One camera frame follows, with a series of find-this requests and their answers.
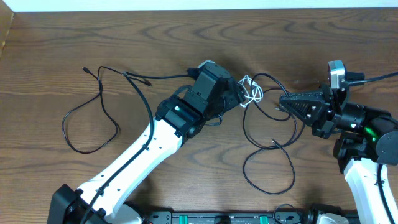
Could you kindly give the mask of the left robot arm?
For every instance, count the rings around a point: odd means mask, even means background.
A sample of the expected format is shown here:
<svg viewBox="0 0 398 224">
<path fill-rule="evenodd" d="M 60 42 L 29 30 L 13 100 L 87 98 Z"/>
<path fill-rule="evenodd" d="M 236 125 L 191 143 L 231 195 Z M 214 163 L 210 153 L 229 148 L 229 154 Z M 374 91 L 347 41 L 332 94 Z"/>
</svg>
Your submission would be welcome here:
<svg viewBox="0 0 398 224">
<path fill-rule="evenodd" d="M 178 88 L 155 113 L 144 132 L 115 161 L 73 190 L 62 185 L 50 202 L 47 223 L 142 223 L 125 201 L 166 158 L 215 118 L 245 101 L 245 89 L 211 60 L 189 68 L 193 85 Z"/>
</svg>

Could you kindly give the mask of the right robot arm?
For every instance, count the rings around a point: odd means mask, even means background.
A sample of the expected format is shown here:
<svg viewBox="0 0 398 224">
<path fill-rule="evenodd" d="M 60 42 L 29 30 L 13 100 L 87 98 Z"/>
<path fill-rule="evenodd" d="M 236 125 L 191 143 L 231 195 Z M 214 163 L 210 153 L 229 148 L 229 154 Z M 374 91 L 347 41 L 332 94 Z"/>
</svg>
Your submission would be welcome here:
<svg viewBox="0 0 398 224">
<path fill-rule="evenodd" d="M 333 155 L 354 196 L 362 223 L 397 223 L 387 166 L 397 165 L 397 120 L 390 112 L 349 102 L 349 87 L 289 93 L 280 106 L 328 139 L 341 130 Z"/>
</svg>

